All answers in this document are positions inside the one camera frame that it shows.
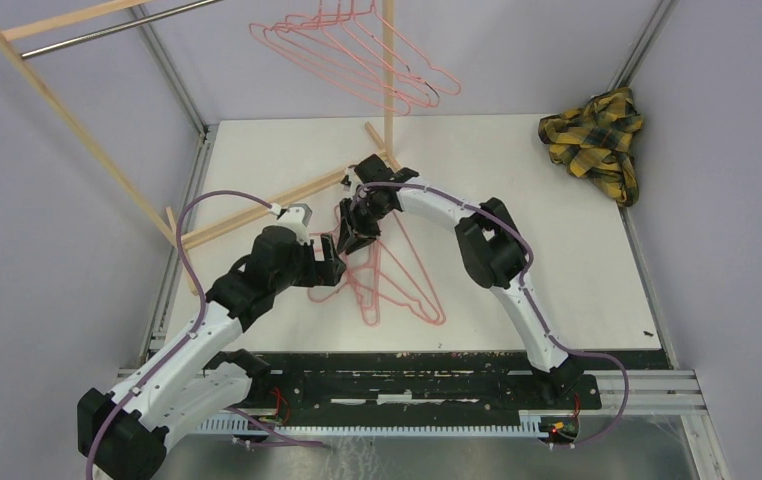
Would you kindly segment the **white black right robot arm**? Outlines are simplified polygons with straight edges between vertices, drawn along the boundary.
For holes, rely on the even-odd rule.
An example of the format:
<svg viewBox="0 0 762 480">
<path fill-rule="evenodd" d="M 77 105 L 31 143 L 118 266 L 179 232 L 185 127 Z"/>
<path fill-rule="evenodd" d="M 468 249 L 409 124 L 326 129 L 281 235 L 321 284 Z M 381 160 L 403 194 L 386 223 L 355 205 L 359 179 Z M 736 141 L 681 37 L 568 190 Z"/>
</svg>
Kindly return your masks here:
<svg viewBox="0 0 762 480">
<path fill-rule="evenodd" d="M 348 167 L 341 182 L 347 195 L 338 205 L 339 253 L 350 255 L 376 242 L 381 220 L 394 212 L 445 228 L 456 238 L 470 279 L 495 296 L 520 336 L 537 400 L 559 408 L 574 396 L 583 369 L 575 355 L 559 346 L 539 305 L 530 274 L 533 250 L 501 200 L 468 202 L 430 185 L 412 169 L 393 170 L 377 155 Z"/>
</svg>

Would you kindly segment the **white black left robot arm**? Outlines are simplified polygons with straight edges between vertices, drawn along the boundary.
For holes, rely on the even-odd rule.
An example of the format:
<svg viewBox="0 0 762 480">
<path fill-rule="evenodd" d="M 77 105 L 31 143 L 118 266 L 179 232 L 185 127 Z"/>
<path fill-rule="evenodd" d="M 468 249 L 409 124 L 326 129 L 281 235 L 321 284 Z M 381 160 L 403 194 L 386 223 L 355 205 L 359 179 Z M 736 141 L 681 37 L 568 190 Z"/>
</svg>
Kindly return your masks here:
<svg viewBox="0 0 762 480">
<path fill-rule="evenodd" d="M 150 479 L 167 453 L 214 414 L 240 402 L 264 404 L 270 365 L 246 349 L 226 346 L 269 312 L 291 287 L 335 286 L 346 270 L 330 234 L 314 241 L 271 225 L 201 296 L 199 314 L 132 375 L 103 393 L 88 390 L 77 404 L 77 442 L 86 476 Z"/>
</svg>

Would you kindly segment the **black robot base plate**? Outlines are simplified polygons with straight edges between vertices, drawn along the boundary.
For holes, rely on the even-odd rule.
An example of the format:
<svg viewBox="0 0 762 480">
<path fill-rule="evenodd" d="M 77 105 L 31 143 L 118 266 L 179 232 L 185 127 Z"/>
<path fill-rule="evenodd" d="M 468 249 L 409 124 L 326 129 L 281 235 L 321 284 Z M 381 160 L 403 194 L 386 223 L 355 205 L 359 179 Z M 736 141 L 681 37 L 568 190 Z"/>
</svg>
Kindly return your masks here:
<svg viewBox="0 0 762 480">
<path fill-rule="evenodd" d="M 270 372 L 237 407 L 275 414 L 289 427 L 512 426 L 527 412 L 599 413 L 604 382 L 666 364 L 657 350 L 597 352 L 576 361 L 581 377 L 551 392 L 521 351 L 260 352 Z"/>
</svg>

